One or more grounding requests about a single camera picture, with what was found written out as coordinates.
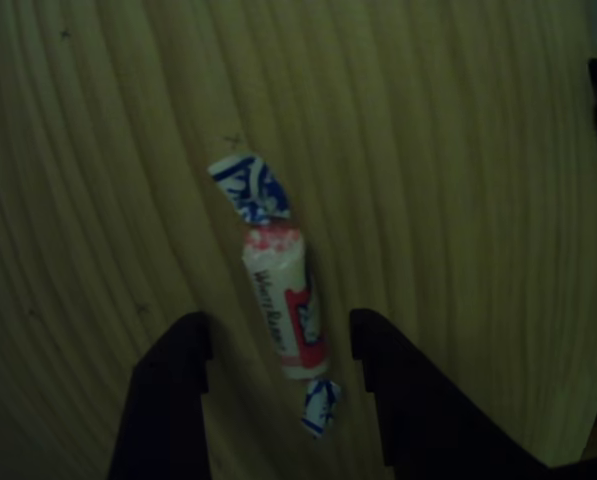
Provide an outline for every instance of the wood grain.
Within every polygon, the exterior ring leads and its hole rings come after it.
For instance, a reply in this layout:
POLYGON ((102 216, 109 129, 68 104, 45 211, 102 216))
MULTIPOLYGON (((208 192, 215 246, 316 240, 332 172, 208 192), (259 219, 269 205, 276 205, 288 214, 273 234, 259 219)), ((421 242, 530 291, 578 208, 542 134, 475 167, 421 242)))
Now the wood grain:
POLYGON ((0 478, 103 478, 132 365, 195 309, 213 318, 216 479, 391 476, 353 307, 538 458, 579 458, 597 409, 586 9, 0 0, 0 445, 21 453, 0 448, 0 478), (318 442, 206 174, 228 137, 310 243, 345 392, 318 442))

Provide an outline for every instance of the blue and white wrapper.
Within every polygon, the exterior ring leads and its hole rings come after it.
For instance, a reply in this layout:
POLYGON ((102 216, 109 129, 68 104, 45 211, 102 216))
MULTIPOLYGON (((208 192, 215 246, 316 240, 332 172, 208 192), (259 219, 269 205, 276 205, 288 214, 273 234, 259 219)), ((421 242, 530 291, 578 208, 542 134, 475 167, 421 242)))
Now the blue and white wrapper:
POLYGON ((248 224, 269 225, 272 218, 289 218, 285 191, 257 155, 231 155, 211 165, 208 171, 248 224))
POLYGON ((320 438, 333 422, 334 407, 341 394, 341 388, 331 380, 317 378, 309 382, 302 424, 314 437, 320 438))

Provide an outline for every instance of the candy wrapper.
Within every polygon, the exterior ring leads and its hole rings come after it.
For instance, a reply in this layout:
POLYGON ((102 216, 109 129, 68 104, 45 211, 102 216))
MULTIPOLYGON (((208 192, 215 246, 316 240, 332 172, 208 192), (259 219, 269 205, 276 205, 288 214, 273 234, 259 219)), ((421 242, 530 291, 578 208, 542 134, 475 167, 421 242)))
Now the candy wrapper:
POLYGON ((305 261, 305 240, 289 221, 287 196, 256 155, 232 155, 209 173, 250 225, 243 261, 288 378, 327 370, 318 298, 305 261))
POLYGON ((332 381, 318 379, 309 382, 302 424, 314 437, 320 438, 333 422, 334 407, 340 395, 340 387, 332 381))

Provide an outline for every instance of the red and white wrapper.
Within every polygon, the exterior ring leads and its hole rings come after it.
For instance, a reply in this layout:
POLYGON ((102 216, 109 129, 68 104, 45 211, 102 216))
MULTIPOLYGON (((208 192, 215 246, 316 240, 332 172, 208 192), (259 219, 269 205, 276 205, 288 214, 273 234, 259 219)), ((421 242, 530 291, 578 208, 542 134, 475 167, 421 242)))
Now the red and white wrapper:
POLYGON ((285 375, 309 379, 323 374, 327 350, 300 230, 285 223, 252 228, 243 261, 285 375))

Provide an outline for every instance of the wooden surface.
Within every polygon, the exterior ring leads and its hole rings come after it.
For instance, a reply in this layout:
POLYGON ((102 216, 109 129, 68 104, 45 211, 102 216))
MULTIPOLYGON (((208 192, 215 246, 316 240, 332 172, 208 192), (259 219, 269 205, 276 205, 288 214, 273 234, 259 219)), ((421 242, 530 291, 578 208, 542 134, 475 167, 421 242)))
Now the wooden surface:
POLYGON ((597 410, 586 18, 585 0, 0 0, 0 478, 103 478, 132 365, 194 309, 214 317, 215 479, 389 478, 350 355, 360 306, 538 458, 579 458, 597 410), (205 172, 233 136, 310 242, 345 391, 318 442, 205 172))

